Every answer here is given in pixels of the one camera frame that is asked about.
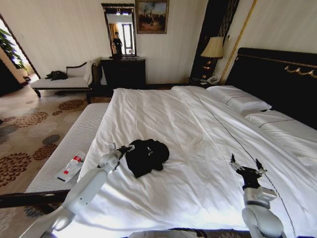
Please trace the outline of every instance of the lamp shade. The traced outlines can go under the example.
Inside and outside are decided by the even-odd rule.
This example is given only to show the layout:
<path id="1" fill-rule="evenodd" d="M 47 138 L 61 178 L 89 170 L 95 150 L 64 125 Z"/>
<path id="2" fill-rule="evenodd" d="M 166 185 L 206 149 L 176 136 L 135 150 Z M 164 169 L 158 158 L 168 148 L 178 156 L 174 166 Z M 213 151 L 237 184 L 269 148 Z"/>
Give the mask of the lamp shade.
<path id="1" fill-rule="evenodd" d="M 223 56 L 222 42 L 223 37 L 221 36 L 210 37 L 208 45 L 201 56 L 208 58 L 221 58 Z"/>

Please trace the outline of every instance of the framed painting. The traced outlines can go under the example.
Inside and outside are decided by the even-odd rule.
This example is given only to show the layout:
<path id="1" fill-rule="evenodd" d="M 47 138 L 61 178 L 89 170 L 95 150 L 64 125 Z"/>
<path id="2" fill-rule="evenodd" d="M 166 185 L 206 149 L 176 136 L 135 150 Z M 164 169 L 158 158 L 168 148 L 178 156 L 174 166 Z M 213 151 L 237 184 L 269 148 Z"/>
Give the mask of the framed painting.
<path id="1" fill-rule="evenodd" d="M 138 34 L 166 34 L 169 0 L 136 0 Z"/>

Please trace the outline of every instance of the table lamp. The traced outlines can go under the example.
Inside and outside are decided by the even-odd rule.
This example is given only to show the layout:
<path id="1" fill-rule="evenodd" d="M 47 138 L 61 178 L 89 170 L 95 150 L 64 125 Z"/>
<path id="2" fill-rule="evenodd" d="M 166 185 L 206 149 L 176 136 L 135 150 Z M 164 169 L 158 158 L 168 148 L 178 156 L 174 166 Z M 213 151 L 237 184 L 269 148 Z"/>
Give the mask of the table lamp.
<path id="1" fill-rule="evenodd" d="M 201 54 L 202 57 L 207 58 L 213 58 L 213 59 L 220 59 L 223 56 L 223 50 L 222 50 L 222 42 L 223 37 L 217 36 L 217 37 L 210 37 L 208 45 L 206 46 L 205 50 Z M 203 79 L 205 79 L 211 72 L 211 59 L 207 61 L 206 65 L 203 66 L 204 73 L 203 73 Z"/>

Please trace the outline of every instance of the black headboard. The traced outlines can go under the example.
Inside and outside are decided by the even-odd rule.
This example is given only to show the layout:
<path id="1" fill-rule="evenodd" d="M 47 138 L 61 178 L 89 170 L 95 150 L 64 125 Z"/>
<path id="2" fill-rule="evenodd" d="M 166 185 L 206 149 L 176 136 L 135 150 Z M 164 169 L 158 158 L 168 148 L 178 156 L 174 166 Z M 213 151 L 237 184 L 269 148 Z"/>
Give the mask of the black headboard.
<path id="1" fill-rule="evenodd" d="M 317 54 L 240 48 L 226 84 L 317 129 Z"/>

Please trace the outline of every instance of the dark wooden cabinet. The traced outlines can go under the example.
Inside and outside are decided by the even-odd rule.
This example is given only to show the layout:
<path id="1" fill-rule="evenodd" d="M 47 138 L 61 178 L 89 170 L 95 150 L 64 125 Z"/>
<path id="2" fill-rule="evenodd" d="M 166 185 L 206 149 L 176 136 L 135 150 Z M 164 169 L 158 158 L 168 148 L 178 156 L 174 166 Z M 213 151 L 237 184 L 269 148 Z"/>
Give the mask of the dark wooden cabinet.
<path id="1" fill-rule="evenodd" d="M 144 58 L 103 59 L 102 66 L 110 88 L 143 89 L 145 87 Z"/>

